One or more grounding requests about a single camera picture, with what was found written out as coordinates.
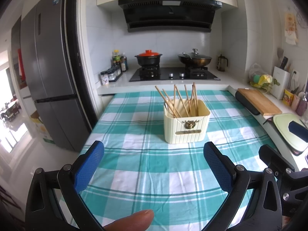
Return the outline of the person's left hand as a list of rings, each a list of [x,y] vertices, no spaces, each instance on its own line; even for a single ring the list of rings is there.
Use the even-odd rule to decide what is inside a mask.
[[[145,231],[149,228],[154,219],[153,210],[136,212],[125,218],[118,219],[104,226],[107,231]]]

